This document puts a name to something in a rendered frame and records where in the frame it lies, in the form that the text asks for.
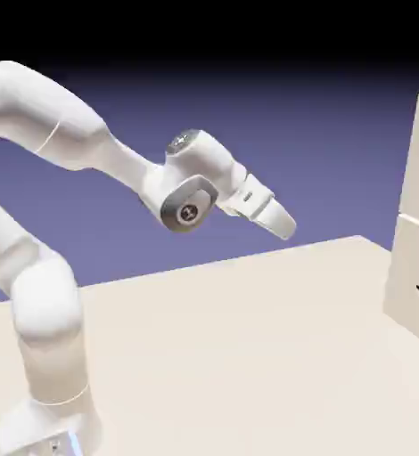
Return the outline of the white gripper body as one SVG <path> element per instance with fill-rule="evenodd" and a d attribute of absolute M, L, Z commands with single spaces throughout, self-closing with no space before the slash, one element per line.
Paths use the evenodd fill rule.
<path fill-rule="evenodd" d="M 293 217 L 275 198 L 265 205 L 254 223 L 282 240 L 290 239 L 297 227 Z"/>

